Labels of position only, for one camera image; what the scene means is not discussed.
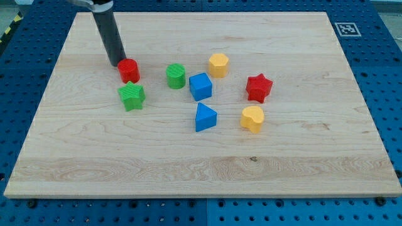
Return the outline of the grey rod mount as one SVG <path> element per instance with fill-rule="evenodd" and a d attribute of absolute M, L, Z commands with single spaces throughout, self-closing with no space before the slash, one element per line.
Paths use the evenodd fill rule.
<path fill-rule="evenodd" d="M 67 0 L 67 2 L 78 7 L 87 8 L 93 13 L 102 13 L 110 10 L 114 5 L 113 0 Z"/>

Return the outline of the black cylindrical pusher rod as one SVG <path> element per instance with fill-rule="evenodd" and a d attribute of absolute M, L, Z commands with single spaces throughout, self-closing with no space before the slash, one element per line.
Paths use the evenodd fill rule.
<path fill-rule="evenodd" d="M 122 39 L 114 17 L 113 1 L 94 1 L 92 15 L 99 30 L 107 56 L 113 67 L 126 58 Z"/>

